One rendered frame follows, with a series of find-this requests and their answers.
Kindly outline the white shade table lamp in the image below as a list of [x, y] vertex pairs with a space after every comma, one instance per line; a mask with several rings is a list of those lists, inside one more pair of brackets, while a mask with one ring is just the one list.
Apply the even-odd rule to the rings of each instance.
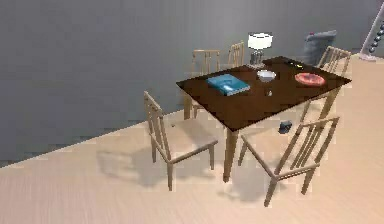
[[248, 35], [248, 48], [252, 49], [250, 65], [256, 66], [262, 63], [263, 51], [272, 46], [273, 35], [271, 33], [254, 33]]

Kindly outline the small dark blue object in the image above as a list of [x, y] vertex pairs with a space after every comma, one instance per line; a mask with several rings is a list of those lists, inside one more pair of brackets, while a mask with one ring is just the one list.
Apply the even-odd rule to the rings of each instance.
[[286, 134], [290, 131], [291, 127], [292, 127], [291, 121], [283, 121], [280, 123], [278, 132], [280, 134]]

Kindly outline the dark brown dining table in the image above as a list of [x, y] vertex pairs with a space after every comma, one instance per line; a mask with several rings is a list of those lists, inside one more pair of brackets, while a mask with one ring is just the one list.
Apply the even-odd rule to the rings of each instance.
[[[348, 78], [304, 64], [304, 69], [296, 69], [285, 62], [296, 60], [278, 56], [264, 61], [263, 68], [272, 71], [276, 77], [270, 82], [261, 82], [257, 70], [247, 65], [228, 69], [226, 72], [250, 86], [248, 91], [225, 96], [208, 86], [207, 76], [199, 76], [179, 81], [177, 85], [184, 92], [184, 117], [190, 117], [190, 103], [195, 100], [227, 128], [223, 180], [230, 179], [233, 158], [239, 131], [256, 124], [277, 113], [297, 106], [321, 94], [328, 93], [350, 82]], [[295, 80], [301, 72], [323, 77], [322, 86], [305, 86]], [[272, 96], [265, 95], [267, 89]]]

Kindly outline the blue book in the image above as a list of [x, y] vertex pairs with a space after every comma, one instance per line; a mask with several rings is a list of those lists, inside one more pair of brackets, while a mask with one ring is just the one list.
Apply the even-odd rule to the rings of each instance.
[[219, 90], [225, 96], [232, 96], [250, 89], [250, 86], [247, 83], [231, 74], [223, 74], [208, 78], [207, 83], [211, 87]]

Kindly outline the pale stand with dark balls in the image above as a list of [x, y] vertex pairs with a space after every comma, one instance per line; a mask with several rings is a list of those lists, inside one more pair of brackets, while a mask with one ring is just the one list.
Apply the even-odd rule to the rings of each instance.
[[365, 60], [369, 62], [376, 61], [377, 57], [374, 55], [374, 53], [383, 39], [384, 39], [384, 0], [382, 0], [380, 9], [361, 47], [361, 50], [359, 52], [359, 58], [361, 60]]

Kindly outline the light wooden slatted chair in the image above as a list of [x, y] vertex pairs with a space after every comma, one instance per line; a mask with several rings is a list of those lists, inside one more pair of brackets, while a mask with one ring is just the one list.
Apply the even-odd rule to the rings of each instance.
[[[352, 53], [349, 51], [328, 46], [324, 54], [322, 55], [319, 63], [317, 64], [317, 67], [324, 71], [334, 73], [338, 76], [344, 77], [348, 69], [351, 56], [352, 56]], [[300, 121], [303, 122], [305, 120], [305, 117], [308, 113], [311, 103], [317, 100], [322, 100], [322, 99], [324, 99], [325, 102], [324, 102], [323, 108], [321, 109], [319, 118], [323, 119], [327, 117], [339, 90], [340, 88], [336, 88], [335, 90], [332, 90], [328, 93], [317, 96], [312, 100], [308, 100], [304, 105], [304, 109], [303, 109], [303, 113], [301, 115]]]
[[190, 78], [203, 76], [220, 69], [220, 51], [214, 49], [196, 49], [192, 51]]
[[234, 67], [244, 64], [244, 42], [232, 44], [228, 53], [228, 63]]
[[238, 165], [251, 152], [261, 165], [270, 182], [264, 200], [268, 207], [277, 183], [299, 175], [305, 175], [301, 193], [305, 195], [321, 160], [332, 141], [339, 116], [301, 122], [291, 136], [247, 133], [243, 141]]
[[215, 167], [215, 145], [218, 139], [196, 119], [187, 119], [167, 127], [164, 113], [156, 100], [145, 91], [144, 108], [151, 139], [152, 161], [160, 154], [167, 164], [168, 189], [173, 190], [174, 165], [201, 152], [209, 152], [210, 169]]

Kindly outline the white bowl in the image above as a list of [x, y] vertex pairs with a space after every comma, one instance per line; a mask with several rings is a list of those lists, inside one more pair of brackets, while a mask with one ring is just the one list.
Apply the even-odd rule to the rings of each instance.
[[270, 82], [276, 77], [276, 74], [269, 70], [260, 70], [257, 72], [257, 76], [261, 82]]

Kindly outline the red plate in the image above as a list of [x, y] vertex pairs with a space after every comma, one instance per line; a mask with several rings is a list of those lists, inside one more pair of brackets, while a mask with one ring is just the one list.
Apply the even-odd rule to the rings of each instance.
[[322, 86], [326, 83], [323, 77], [312, 73], [298, 73], [295, 75], [295, 80], [308, 86]]

